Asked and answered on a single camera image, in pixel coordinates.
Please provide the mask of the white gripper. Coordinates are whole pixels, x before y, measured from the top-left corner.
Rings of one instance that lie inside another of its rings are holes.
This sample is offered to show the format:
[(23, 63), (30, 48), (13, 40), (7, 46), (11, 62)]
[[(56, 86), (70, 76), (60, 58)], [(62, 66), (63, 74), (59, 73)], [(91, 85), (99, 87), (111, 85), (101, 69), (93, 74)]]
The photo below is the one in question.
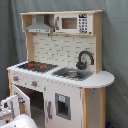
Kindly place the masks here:
[(0, 119), (11, 116), (15, 118), (20, 114), (18, 96), (9, 96), (1, 101), (0, 105)]

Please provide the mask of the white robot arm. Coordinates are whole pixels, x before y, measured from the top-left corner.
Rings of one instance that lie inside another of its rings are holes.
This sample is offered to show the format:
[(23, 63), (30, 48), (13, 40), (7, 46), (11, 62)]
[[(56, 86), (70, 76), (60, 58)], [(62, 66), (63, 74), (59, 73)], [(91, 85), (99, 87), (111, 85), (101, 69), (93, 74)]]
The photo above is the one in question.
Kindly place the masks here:
[(0, 128), (37, 128), (37, 125), (28, 115), (20, 113), (18, 96), (13, 95), (1, 101)]

